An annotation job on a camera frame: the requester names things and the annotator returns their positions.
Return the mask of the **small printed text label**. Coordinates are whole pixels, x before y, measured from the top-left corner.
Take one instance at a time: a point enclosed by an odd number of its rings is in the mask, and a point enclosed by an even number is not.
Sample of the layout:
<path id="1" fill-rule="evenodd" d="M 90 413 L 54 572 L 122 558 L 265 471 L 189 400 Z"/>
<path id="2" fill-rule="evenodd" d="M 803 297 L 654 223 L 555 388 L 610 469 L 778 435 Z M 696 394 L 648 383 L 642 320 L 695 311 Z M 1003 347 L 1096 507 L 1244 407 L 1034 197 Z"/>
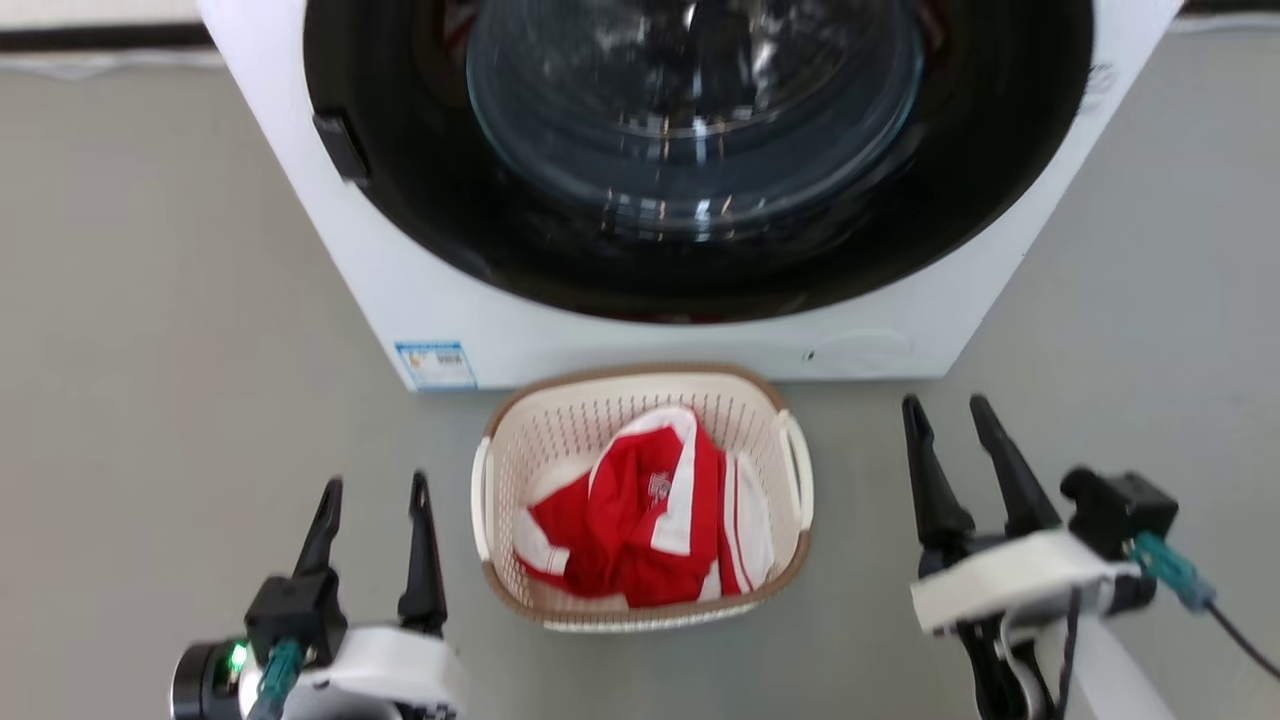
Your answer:
<path id="1" fill-rule="evenodd" d="M 1078 117 L 1091 117 L 1105 110 L 1112 101 L 1115 88 L 1124 79 L 1123 68 L 1111 61 L 1100 61 L 1091 67 L 1085 88 L 1078 108 Z"/>

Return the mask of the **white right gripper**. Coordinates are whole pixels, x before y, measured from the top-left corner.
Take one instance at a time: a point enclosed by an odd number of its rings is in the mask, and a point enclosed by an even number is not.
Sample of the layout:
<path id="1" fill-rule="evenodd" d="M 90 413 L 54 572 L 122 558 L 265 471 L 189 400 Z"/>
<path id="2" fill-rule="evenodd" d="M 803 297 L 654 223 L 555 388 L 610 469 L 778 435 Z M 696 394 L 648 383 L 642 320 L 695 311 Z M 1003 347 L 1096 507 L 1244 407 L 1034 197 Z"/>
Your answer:
<path id="1" fill-rule="evenodd" d="M 1108 561 L 1069 530 L 1048 530 L 1061 527 L 1061 518 L 989 400 L 973 395 L 969 407 L 998 482 L 1007 514 L 1005 536 L 1021 538 L 913 583 L 911 602 L 922 632 L 933 634 L 1075 588 L 1140 575 L 1135 562 Z M 902 398 L 902 423 L 916 538 L 925 551 L 964 551 L 975 523 L 952 492 L 934 451 L 933 428 L 915 395 Z"/>

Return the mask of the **black round washer door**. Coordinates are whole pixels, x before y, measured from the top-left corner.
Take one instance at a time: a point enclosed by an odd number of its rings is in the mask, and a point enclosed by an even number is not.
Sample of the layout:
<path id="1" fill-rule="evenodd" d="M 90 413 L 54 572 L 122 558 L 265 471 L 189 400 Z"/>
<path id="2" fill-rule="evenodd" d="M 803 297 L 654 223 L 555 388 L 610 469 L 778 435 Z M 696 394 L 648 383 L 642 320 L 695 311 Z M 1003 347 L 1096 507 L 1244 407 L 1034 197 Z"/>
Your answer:
<path id="1" fill-rule="evenodd" d="M 867 172 L 805 208 L 707 234 L 605 225 L 513 176 L 474 113 L 471 28 L 447 0 L 307 0 L 303 72 L 343 111 L 393 225 L 451 266 L 567 311 L 719 324 L 841 304 L 947 256 L 1020 200 L 1062 145 L 1100 0 L 909 0 L 922 83 Z"/>

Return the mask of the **red and white garment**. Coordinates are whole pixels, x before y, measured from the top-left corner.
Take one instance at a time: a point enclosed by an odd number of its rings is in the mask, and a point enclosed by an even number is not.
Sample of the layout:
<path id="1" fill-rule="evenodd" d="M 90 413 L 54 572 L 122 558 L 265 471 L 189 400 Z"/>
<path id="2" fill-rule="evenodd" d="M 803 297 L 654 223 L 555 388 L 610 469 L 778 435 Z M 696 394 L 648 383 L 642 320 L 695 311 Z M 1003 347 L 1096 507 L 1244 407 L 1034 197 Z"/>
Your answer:
<path id="1" fill-rule="evenodd" d="M 684 405 L 631 420 L 588 471 L 521 510 L 513 530 L 532 578 L 631 609 L 746 594 L 776 561 L 753 466 Z"/>

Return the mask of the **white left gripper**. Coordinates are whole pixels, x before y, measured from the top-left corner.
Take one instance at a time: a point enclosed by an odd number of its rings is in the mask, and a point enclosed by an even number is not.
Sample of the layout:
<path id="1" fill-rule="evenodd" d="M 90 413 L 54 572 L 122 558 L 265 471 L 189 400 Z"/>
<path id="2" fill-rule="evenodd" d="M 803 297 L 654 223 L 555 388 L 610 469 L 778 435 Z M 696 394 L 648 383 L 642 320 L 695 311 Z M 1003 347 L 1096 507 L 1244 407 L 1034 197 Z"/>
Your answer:
<path id="1" fill-rule="evenodd" d="M 343 488 L 342 478 L 325 484 L 293 578 L 330 569 Z M 443 633 L 448 610 L 425 470 L 412 475 L 410 520 L 408 573 L 398 601 L 402 628 L 347 630 L 326 667 L 306 667 L 293 641 L 278 643 L 265 667 L 255 656 L 246 660 L 242 720 L 460 720 L 465 715 L 467 673 L 454 650 L 431 635 Z"/>

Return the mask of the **blue energy label sticker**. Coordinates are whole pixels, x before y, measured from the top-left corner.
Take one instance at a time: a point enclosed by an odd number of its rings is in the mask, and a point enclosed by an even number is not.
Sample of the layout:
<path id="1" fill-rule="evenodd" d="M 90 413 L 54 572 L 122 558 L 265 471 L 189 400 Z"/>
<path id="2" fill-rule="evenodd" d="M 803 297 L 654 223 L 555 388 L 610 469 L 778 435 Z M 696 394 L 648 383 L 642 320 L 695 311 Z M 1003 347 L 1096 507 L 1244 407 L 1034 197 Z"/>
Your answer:
<path id="1" fill-rule="evenodd" d="M 404 384 L 413 392 L 467 391 L 477 379 L 460 342 L 396 343 Z"/>

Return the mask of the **white front-load washing machine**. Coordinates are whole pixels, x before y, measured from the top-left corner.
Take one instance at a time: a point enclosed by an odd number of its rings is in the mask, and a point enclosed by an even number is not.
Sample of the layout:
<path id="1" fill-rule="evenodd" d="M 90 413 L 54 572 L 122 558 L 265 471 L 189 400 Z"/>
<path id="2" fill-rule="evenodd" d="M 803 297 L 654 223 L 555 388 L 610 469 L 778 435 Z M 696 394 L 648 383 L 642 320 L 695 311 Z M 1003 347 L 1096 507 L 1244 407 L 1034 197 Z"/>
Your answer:
<path id="1" fill-rule="evenodd" d="M 445 29 L 477 0 L 447 0 Z M 460 342 L 479 388 L 525 386 L 595 366 L 728 363 L 772 380 L 813 378 L 817 342 L 850 331 L 913 341 L 900 375 L 945 375 L 975 334 L 1080 170 L 1185 0 L 1100 0 L 1091 67 L 1123 68 L 1108 106 L 1075 114 L 1044 172 L 1004 215 L 938 261 L 856 299 L 806 313 L 719 324 L 589 316 L 492 287 L 416 245 L 335 172 L 314 128 L 305 78 L 307 0 L 198 0 L 201 18 L 366 322 L 404 383 L 396 343 Z"/>

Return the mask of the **round white filter cover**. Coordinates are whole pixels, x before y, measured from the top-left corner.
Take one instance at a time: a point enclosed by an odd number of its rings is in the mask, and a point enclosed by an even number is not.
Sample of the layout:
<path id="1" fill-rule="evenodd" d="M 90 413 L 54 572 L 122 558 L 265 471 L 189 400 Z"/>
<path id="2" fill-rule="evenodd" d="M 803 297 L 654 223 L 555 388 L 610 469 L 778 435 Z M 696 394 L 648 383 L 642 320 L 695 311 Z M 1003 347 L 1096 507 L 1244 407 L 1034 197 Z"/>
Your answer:
<path id="1" fill-rule="evenodd" d="M 805 373 L 828 380 L 865 380 L 900 375 L 910 364 L 913 341 L 895 331 L 850 331 L 827 337 L 801 356 Z"/>

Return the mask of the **cream plastic laundry basket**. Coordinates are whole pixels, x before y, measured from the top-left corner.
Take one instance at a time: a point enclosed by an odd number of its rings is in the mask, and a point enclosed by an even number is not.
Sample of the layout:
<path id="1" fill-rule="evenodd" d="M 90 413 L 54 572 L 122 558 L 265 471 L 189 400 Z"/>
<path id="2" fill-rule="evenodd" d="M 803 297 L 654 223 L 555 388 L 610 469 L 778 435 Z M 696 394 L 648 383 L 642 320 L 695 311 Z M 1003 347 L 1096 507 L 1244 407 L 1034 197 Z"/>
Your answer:
<path id="1" fill-rule="evenodd" d="M 776 555 L 765 584 L 721 600 L 631 609 L 618 596 L 580 598 L 529 575 L 513 551 L 517 514 L 588 471 L 631 420 L 668 405 L 694 410 L 716 445 L 753 466 Z M 730 364 L 612 366 L 529 386 L 492 416 L 472 465 L 471 523 L 486 580 L 509 610 L 553 632 L 657 632 L 742 615 L 800 573 L 813 516 L 813 466 L 797 419 L 763 375 Z"/>

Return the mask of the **steel washer drum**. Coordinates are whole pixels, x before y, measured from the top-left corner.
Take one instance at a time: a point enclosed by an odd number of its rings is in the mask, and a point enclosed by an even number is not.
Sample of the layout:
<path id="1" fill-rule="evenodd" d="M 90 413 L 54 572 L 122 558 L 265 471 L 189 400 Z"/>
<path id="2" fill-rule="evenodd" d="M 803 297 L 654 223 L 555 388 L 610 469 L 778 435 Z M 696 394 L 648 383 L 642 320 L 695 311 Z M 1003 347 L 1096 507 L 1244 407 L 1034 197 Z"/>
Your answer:
<path id="1" fill-rule="evenodd" d="M 466 56 L 513 176 L 605 225 L 699 234 L 863 176 L 922 67 L 909 0 L 485 0 Z"/>

